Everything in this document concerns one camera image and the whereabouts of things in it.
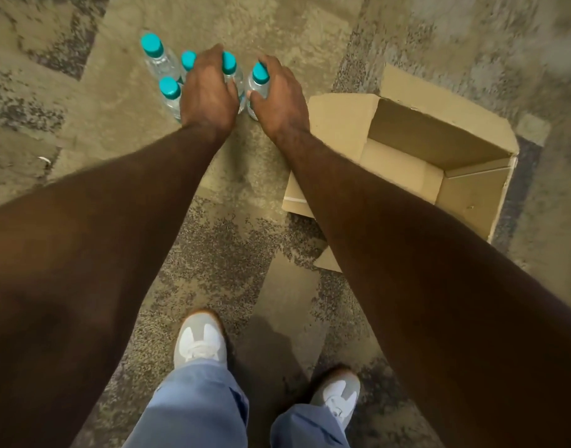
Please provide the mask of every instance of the cardboard box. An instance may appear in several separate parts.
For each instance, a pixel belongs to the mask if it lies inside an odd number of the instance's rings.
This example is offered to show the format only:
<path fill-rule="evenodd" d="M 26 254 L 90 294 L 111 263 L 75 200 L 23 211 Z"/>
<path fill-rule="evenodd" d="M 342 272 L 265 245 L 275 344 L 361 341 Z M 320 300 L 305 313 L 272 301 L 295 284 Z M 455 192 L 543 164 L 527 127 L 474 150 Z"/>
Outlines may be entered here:
<path fill-rule="evenodd" d="M 380 96 L 311 97 L 311 132 L 368 171 L 491 240 L 518 143 L 506 119 L 387 65 Z M 282 208 L 313 217 L 293 174 Z M 341 271 L 327 248 L 318 267 Z"/>

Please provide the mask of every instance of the denim pant leg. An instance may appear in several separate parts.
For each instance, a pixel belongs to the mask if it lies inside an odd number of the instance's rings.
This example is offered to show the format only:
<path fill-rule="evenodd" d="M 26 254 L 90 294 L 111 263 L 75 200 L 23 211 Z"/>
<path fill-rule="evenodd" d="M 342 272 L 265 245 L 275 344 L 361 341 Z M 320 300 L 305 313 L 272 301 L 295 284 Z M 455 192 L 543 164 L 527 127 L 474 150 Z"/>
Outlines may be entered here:
<path fill-rule="evenodd" d="M 213 360 L 173 370 L 158 387 L 124 448 L 246 448 L 248 399 Z"/>
<path fill-rule="evenodd" d="M 350 448 L 339 421 L 326 407 L 296 404 L 271 427 L 271 448 Z"/>

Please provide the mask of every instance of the teal bottle cap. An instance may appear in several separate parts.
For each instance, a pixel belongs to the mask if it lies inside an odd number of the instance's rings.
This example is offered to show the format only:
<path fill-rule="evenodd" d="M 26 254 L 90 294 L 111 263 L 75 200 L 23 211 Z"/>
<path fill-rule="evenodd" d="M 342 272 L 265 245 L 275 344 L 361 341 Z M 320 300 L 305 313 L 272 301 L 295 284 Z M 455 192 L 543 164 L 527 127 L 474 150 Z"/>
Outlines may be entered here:
<path fill-rule="evenodd" d="M 163 96 L 170 100 L 177 99 L 181 94 L 179 85 L 171 77 L 163 77 L 159 81 L 159 89 L 161 90 Z"/>
<path fill-rule="evenodd" d="M 231 75 L 236 72 L 236 57 L 230 52 L 223 52 L 223 74 Z"/>
<path fill-rule="evenodd" d="M 194 67 L 194 61 L 196 61 L 196 53 L 191 50 L 186 50 L 181 54 L 181 65 L 184 66 L 188 72 Z"/>
<path fill-rule="evenodd" d="M 146 53 L 151 58 L 159 58 L 163 54 L 163 44 L 161 44 L 161 39 L 154 33 L 146 33 L 140 38 L 140 45 L 142 46 L 144 53 Z"/>
<path fill-rule="evenodd" d="M 269 81 L 269 73 L 263 63 L 256 63 L 252 68 L 252 78 L 260 85 Z"/>

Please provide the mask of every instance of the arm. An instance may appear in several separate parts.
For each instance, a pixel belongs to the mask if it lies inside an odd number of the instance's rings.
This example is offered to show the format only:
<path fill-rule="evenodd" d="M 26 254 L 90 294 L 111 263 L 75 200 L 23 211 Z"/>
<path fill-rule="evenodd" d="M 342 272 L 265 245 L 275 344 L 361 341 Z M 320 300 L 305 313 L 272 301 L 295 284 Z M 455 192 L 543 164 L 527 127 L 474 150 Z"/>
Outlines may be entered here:
<path fill-rule="evenodd" d="M 448 448 L 571 443 L 571 310 L 437 207 L 310 133 L 300 85 L 264 57 L 251 94 L 383 353 Z"/>
<path fill-rule="evenodd" d="M 0 446 L 69 446 L 102 393 L 235 123 L 221 62 L 198 56 L 181 129 L 0 207 Z"/>

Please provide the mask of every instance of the sneaker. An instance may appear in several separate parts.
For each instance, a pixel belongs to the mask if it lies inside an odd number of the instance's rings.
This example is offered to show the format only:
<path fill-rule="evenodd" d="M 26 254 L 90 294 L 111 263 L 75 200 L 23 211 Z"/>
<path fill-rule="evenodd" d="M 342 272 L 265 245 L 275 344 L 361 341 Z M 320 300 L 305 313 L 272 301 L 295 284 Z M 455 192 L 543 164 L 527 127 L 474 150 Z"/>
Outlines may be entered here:
<path fill-rule="evenodd" d="M 320 384 L 311 404 L 326 407 L 337 418 L 343 429 L 348 427 L 358 397 L 360 379 L 349 369 L 336 369 Z"/>
<path fill-rule="evenodd" d="M 192 360 L 215 360 L 227 368 L 225 331 L 219 316 L 212 310 L 200 309 L 186 317 L 177 336 L 174 367 Z"/>

